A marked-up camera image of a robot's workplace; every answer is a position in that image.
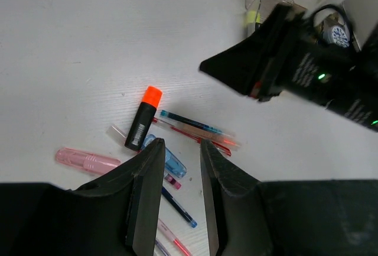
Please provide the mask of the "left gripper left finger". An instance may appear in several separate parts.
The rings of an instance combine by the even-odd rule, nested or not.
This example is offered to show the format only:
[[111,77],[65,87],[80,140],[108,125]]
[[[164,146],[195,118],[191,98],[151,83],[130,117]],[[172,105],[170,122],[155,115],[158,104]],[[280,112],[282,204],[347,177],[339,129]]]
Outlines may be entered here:
[[152,255],[164,165],[157,138],[76,190],[1,184],[1,254]]

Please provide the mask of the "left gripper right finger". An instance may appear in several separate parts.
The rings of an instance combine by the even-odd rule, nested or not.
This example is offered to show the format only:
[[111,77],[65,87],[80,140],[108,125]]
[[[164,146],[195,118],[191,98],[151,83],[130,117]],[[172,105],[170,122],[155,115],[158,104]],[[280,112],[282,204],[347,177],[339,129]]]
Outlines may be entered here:
[[376,255],[377,181],[261,182],[200,145],[211,255]]

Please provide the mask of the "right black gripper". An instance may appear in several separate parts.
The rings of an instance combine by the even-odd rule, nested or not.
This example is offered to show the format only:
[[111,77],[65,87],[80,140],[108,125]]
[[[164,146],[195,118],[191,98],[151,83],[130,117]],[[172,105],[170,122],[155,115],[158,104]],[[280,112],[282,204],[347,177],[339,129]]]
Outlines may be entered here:
[[314,21],[323,10],[336,13],[349,31],[353,29],[345,11],[336,5],[318,8],[308,18],[288,9],[286,18],[274,20],[279,35],[265,47],[266,31],[258,27],[248,38],[200,63],[199,71],[243,96],[261,102],[287,90],[308,101],[325,102],[346,80],[353,65],[350,40],[342,46],[321,38]]

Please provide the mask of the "yellow highlighter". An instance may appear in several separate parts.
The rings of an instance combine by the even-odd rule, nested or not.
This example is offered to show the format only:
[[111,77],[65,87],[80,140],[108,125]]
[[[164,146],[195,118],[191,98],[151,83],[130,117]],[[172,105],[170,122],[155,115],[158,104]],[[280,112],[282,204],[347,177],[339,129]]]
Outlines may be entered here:
[[245,13],[245,26],[248,27],[254,24],[261,24],[260,13],[257,11],[247,11]]

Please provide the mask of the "pink highlighter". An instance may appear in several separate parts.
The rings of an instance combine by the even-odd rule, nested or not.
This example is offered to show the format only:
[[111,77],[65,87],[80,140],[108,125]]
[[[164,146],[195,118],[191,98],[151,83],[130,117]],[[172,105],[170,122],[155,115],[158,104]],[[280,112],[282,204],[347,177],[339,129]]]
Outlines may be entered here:
[[166,172],[164,173],[164,179],[176,190],[179,190],[181,188],[181,183],[177,181],[174,177],[172,177],[172,175],[170,175],[169,173],[166,173]]

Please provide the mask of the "orange highlighter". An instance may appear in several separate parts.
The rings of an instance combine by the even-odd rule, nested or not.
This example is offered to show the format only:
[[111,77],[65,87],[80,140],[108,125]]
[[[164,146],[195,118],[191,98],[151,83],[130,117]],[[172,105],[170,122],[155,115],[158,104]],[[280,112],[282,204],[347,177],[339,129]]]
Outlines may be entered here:
[[141,149],[161,98],[161,90],[154,86],[147,87],[126,137],[126,148],[133,151]]

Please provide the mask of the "blue glue jar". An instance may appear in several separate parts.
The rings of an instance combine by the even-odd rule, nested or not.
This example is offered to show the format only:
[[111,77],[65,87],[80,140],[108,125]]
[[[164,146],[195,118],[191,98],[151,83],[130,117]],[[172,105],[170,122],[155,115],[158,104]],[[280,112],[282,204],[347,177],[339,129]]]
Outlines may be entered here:
[[333,25],[326,28],[322,32],[321,38],[327,44],[336,44],[343,48],[348,48],[350,46],[350,37],[340,25]]

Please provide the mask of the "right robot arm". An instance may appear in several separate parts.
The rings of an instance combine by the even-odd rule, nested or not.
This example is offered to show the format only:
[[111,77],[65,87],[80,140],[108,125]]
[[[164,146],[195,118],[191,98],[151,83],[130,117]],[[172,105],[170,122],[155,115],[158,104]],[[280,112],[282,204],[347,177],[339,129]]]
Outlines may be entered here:
[[277,4],[253,34],[199,69],[259,102],[287,91],[376,131],[377,30],[357,51],[321,39],[314,20]]

